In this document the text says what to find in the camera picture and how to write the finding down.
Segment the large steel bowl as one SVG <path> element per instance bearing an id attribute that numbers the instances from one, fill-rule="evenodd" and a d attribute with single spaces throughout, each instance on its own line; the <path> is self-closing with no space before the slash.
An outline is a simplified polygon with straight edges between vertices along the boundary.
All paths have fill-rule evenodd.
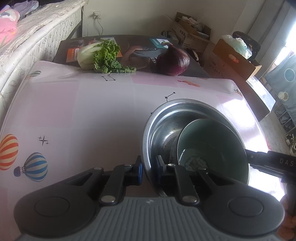
<path id="1" fill-rule="evenodd" d="M 160 196 L 157 157 L 165 164 L 189 171 L 209 168 L 247 184 L 249 164 L 245 145 L 235 126 L 217 109 L 191 99 L 176 99 L 159 106 L 149 117 L 142 139 L 147 178 Z"/>

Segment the green ceramic bowl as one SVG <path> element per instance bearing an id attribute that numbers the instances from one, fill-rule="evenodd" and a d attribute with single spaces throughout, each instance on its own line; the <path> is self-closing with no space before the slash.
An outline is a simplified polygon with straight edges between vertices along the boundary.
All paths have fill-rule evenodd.
<path id="1" fill-rule="evenodd" d="M 248 184 L 245 146 L 229 127 L 216 120 L 198 119 L 187 124 L 173 150 L 178 164 L 188 171 L 210 169 Z"/>

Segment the white shoe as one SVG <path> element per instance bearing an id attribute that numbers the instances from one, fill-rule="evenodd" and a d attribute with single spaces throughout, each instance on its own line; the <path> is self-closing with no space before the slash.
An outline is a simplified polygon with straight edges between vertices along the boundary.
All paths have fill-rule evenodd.
<path id="1" fill-rule="evenodd" d="M 287 134 L 285 137 L 286 144 L 290 148 L 290 155 L 295 156 L 296 153 L 296 145 L 295 145 L 295 137 L 293 133 Z"/>

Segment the pink balloon tablecloth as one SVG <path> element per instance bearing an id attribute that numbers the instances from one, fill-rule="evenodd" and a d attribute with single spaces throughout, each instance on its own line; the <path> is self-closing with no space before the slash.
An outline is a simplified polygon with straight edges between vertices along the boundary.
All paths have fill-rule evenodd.
<path id="1" fill-rule="evenodd" d="M 178 101 L 191 101 L 193 118 L 200 101 L 209 116 L 234 128 L 246 147 L 267 151 L 259 123 L 236 84 L 227 79 L 165 76 L 147 72 L 99 74 L 39 61 L 22 81 L 1 128 L 14 135 L 18 154 L 13 167 L 41 153 L 46 176 L 1 171 L 1 240 L 32 240 L 21 235 L 13 217 L 26 194 L 93 167 L 110 170 L 143 155 L 142 137 L 150 116 L 161 105 L 177 114 Z"/>

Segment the teal hanging cloth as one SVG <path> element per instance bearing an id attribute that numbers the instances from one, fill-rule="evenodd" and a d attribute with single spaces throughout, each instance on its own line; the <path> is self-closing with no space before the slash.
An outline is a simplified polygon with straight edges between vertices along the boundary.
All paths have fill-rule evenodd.
<path id="1" fill-rule="evenodd" d="M 286 133 L 295 132 L 295 53 L 273 63 L 263 76 L 264 86 L 275 99 L 273 112 Z"/>

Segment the cardboard box with label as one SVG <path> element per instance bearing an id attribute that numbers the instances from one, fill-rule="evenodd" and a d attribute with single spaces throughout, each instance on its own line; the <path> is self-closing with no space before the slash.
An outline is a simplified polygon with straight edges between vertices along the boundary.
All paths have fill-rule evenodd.
<path id="1" fill-rule="evenodd" d="M 261 67 L 256 60 L 250 62 L 245 59 L 223 39 L 218 41 L 203 66 L 204 70 L 213 78 L 242 79 L 244 81 L 253 77 Z"/>

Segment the napa cabbage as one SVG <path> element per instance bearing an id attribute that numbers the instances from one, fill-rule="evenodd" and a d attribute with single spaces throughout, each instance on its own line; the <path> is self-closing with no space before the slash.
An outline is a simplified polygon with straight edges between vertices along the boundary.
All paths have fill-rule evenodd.
<path id="1" fill-rule="evenodd" d="M 78 51 L 77 61 L 83 70 L 94 70 L 100 73 L 134 73 L 136 68 L 123 66 L 117 60 L 120 46 L 114 40 L 106 39 L 84 46 Z"/>

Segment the black bag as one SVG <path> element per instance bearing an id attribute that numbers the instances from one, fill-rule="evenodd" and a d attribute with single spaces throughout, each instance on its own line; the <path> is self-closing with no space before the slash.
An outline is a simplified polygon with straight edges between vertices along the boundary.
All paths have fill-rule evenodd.
<path id="1" fill-rule="evenodd" d="M 254 39 L 252 39 L 250 36 L 240 31 L 233 32 L 232 37 L 241 38 L 244 41 L 244 43 L 252 52 L 252 56 L 248 58 L 248 60 L 249 61 L 254 60 L 258 52 L 260 51 L 261 45 L 258 42 L 256 42 Z"/>

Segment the white plastic bag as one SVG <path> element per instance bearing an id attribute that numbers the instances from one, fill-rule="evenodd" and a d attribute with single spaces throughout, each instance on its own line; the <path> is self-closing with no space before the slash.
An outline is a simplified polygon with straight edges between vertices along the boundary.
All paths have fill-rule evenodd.
<path id="1" fill-rule="evenodd" d="M 249 59 L 252 56 L 251 49 L 241 38 L 233 38 L 231 35 L 222 35 L 223 39 L 228 45 L 230 45 L 237 53 L 242 55 L 245 59 Z"/>

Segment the open cardboard box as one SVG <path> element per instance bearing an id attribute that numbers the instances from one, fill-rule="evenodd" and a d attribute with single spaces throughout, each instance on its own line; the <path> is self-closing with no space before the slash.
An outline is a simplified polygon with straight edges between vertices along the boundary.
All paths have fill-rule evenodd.
<path id="1" fill-rule="evenodd" d="M 202 55 L 208 46 L 215 46 L 210 40 L 211 28 L 190 15 L 177 12 L 170 31 L 176 35 L 184 49 L 193 50 L 199 55 Z"/>

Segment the white mattress bed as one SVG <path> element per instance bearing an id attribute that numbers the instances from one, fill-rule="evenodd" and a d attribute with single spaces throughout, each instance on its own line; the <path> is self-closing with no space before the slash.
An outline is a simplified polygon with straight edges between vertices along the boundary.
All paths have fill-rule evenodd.
<path id="1" fill-rule="evenodd" d="M 18 24 L 16 37 L 1 48 L 1 119 L 31 67 L 39 60 L 53 61 L 62 40 L 81 23 L 86 1 L 60 1 L 35 10 Z"/>

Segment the pink blanket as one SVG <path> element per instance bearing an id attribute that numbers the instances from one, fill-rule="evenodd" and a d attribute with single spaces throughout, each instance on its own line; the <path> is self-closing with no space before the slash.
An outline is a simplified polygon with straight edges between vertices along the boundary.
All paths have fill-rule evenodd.
<path id="1" fill-rule="evenodd" d="M 1 48 L 16 36 L 17 22 L 19 18 L 20 18 L 19 12 L 12 8 L 6 8 L 1 10 L 1 19 L 0 19 Z"/>

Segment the wall power socket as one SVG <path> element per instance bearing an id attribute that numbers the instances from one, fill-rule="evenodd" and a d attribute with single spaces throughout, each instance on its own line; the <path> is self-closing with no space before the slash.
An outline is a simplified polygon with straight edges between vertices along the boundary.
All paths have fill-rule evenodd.
<path id="1" fill-rule="evenodd" d="M 93 12 L 93 19 L 101 19 L 102 18 L 102 12 L 101 11 L 94 11 Z"/>

